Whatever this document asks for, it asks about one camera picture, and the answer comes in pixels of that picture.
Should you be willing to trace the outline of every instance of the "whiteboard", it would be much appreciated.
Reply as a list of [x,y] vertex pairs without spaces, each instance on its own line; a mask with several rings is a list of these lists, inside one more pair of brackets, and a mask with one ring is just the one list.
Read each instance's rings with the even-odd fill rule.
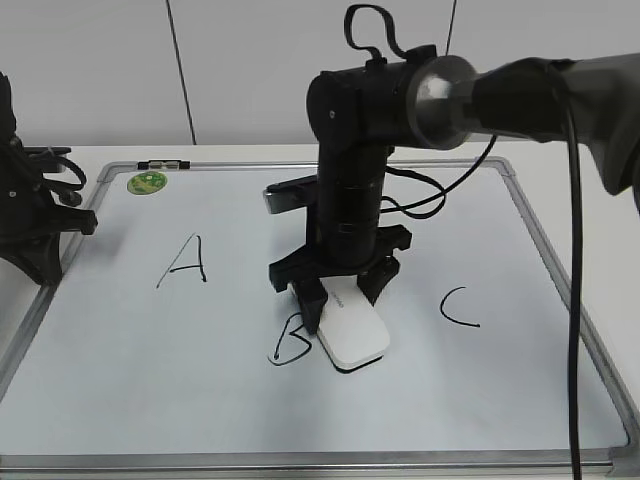
[[[422,168],[444,184],[464,168]],[[567,448],[568,313],[504,179],[482,168],[430,220],[376,309],[382,361],[338,373],[316,338],[268,357],[297,306],[267,266],[304,242],[304,210],[267,214],[262,189],[310,168],[169,172],[134,196],[119,174],[0,403],[0,454],[549,450]],[[427,187],[389,178],[401,202]],[[168,274],[192,234],[198,269]],[[197,263],[195,238],[175,266]],[[454,324],[439,311],[480,328]],[[286,335],[280,354],[303,345]],[[583,448],[627,437],[582,348]]]

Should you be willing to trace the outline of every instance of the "table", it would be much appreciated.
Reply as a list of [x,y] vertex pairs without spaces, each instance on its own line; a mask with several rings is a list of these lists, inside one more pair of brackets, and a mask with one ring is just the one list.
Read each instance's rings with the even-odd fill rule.
[[[468,143],[450,152],[398,149],[394,159],[471,158],[482,149]],[[198,146],[198,147],[78,147],[71,158],[86,171],[91,184],[102,167],[115,160],[182,159],[197,161],[312,161],[315,146]],[[565,269],[570,264],[568,165],[562,144],[500,142],[494,155],[513,165],[520,184]],[[640,241],[640,222],[631,195],[609,197],[599,184],[590,155],[582,151],[585,207],[584,303],[604,344],[636,402],[640,398],[640,354],[634,339],[640,332],[634,320],[635,284],[632,272],[640,256],[632,248]],[[12,267],[0,266],[0,333],[7,338],[26,312],[37,288]],[[0,351],[5,345],[0,340]]]

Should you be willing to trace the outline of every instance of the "white object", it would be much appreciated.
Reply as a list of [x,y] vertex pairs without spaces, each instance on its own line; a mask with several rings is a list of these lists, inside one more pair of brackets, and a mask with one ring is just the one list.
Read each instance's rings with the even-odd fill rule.
[[322,284],[329,300],[318,338],[336,368],[349,372],[380,359],[389,347],[389,332],[355,278],[324,278]]

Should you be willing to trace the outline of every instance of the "white surface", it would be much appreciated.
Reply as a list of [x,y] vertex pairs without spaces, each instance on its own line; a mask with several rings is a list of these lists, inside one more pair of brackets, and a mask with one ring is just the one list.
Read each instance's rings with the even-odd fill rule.
[[[352,3],[172,0],[198,143],[315,141],[305,110],[309,84],[321,70],[364,66],[370,58],[344,39]],[[444,53],[453,0],[375,3],[394,15],[400,47],[435,43]],[[354,39],[389,52],[372,11],[356,15]]]
[[[462,171],[432,174],[448,184]],[[376,306],[393,338],[381,362],[344,376],[316,339],[295,364],[267,361],[296,308],[267,264],[302,243],[304,211],[269,216],[260,194],[309,173],[171,173],[147,197],[118,176],[0,404],[0,452],[565,448],[567,311],[494,170],[430,221],[385,217],[414,237]],[[386,191],[405,202],[424,190],[391,178]],[[192,232],[209,282],[191,270],[156,289]],[[447,308],[480,329],[438,312],[459,285]],[[283,359],[296,348],[287,338]],[[584,352],[581,365],[584,448],[624,444]]]
[[25,145],[191,143],[162,0],[2,0]]
[[[395,159],[469,158],[482,146],[466,144],[453,152],[397,149]],[[500,142],[496,155],[506,156],[532,204],[565,268],[569,266],[570,210],[566,150],[561,144],[538,145],[531,142]],[[72,158],[82,164],[90,182],[102,166],[118,160],[140,161],[150,158],[191,161],[313,161],[316,146],[201,146],[201,147],[77,147]],[[640,322],[637,318],[637,278],[640,271],[640,221],[629,192],[609,197],[600,185],[593,162],[582,151],[583,190],[586,229],[586,278],[584,302],[600,336],[603,337],[617,369],[636,403],[640,400]],[[0,291],[2,313],[14,309],[26,312],[28,301],[19,300],[33,289],[18,272],[3,269]],[[552,480],[548,475],[527,476],[532,480]],[[554,476],[553,479],[568,478]]]
[[525,57],[636,53],[637,0],[458,0],[451,51],[484,72]]
[[354,370],[384,355],[389,331],[356,284],[355,277],[325,278],[328,300],[318,339],[338,368]]

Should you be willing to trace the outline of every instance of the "whiteboard frame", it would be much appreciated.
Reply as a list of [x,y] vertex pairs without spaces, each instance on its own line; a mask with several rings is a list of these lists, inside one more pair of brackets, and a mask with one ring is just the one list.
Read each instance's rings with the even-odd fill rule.
[[[151,168],[177,169],[178,161],[156,161]],[[468,168],[470,160],[416,160],[390,162],[404,168]],[[315,163],[215,163],[190,164],[190,171],[271,170],[316,167]],[[509,162],[488,158],[481,168],[500,173],[526,224],[540,256],[566,306],[570,298],[567,273],[543,232],[520,188]],[[107,165],[86,208],[99,211],[111,182],[122,173],[139,170],[137,162]],[[75,234],[63,258],[67,271],[82,244]],[[57,286],[42,287],[5,352],[0,352],[0,401],[11,383],[38,327],[53,300]],[[585,473],[640,477],[640,427],[637,407],[624,386],[588,313],[582,308],[582,339],[620,416],[629,442],[624,447],[582,450]],[[0,455],[0,475],[12,478],[287,478],[315,476],[474,475],[506,473],[568,473],[568,449],[432,452],[335,452],[244,454],[132,454],[132,455]]]

